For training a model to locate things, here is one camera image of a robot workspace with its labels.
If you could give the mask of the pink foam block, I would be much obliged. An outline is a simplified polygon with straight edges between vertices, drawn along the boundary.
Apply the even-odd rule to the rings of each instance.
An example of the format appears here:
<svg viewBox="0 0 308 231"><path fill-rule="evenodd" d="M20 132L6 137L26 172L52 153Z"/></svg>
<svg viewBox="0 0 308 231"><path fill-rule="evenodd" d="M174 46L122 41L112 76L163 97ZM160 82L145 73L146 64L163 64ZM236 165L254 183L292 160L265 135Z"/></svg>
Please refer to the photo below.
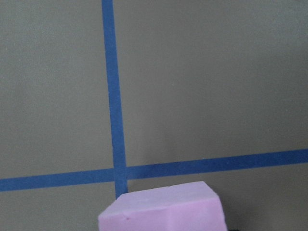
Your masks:
<svg viewBox="0 0 308 231"><path fill-rule="evenodd" d="M98 216L101 231L226 231L219 196L203 181L125 193Z"/></svg>

